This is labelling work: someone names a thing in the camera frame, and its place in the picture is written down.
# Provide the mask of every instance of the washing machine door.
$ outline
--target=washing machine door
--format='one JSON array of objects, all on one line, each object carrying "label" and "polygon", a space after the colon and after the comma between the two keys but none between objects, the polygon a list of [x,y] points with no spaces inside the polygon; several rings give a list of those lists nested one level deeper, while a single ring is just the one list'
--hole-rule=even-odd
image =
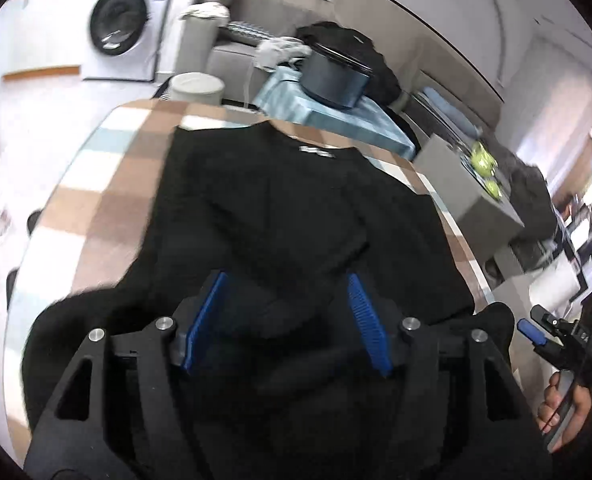
[{"label": "washing machine door", "polygon": [[145,0],[98,0],[89,20],[93,46],[107,56],[124,54],[140,39],[147,16]]}]

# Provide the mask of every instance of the shirt label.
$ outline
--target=shirt label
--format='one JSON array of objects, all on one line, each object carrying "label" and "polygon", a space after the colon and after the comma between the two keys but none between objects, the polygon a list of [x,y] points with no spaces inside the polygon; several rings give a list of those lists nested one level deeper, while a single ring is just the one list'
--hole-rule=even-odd
[{"label": "shirt label", "polygon": [[325,150],[320,150],[319,148],[314,148],[312,146],[301,146],[300,151],[305,153],[316,153],[316,155],[333,158],[332,153],[326,152]]}]

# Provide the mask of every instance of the white cabinet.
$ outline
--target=white cabinet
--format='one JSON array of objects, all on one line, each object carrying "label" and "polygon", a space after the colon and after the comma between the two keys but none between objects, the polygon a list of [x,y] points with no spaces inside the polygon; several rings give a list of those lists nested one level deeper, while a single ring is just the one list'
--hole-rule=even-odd
[{"label": "white cabinet", "polygon": [[0,10],[0,77],[82,64],[90,0],[9,0]]}]

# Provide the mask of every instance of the human hand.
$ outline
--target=human hand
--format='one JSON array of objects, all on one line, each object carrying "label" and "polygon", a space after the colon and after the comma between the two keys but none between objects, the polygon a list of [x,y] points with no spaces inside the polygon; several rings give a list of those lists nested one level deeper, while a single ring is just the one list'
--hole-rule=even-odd
[{"label": "human hand", "polygon": [[[538,407],[538,417],[536,419],[536,422],[538,422],[538,428],[542,430],[544,433],[549,433],[550,431],[552,431],[552,428],[560,422],[560,416],[556,414],[551,419],[550,423],[547,424],[548,420],[550,420],[552,413],[554,413],[554,410],[556,410],[560,403],[563,401],[563,396],[556,389],[559,380],[559,372],[556,372],[550,377],[550,386],[548,386],[545,389],[545,401]],[[590,396],[589,390],[587,388],[583,388],[582,386],[576,385],[576,387],[574,388],[573,395],[573,402],[576,411],[574,412],[574,415],[569,421],[569,425],[566,427],[565,431],[563,431],[563,434],[558,439],[558,442],[554,444],[554,447],[551,450],[552,452],[560,449],[562,446],[568,444],[576,437],[578,432],[583,427],[583,424],[587,419],[589,410],[592,407],[592,397]]]}]

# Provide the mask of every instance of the tiled floor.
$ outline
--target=tiled floor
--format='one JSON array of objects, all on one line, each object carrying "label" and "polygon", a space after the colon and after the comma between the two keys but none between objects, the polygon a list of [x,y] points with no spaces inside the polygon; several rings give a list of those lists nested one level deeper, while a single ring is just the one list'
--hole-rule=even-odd
[{"label": "tiled floor", "polygon": [[155,90],[147,83],[78,76],[0,83],[0,205],[13,223],[0,240],[0,444],[12,456],[2,395],[5,280],[22,260],[27,216],[45,205],[77,150],[112,109]]}]

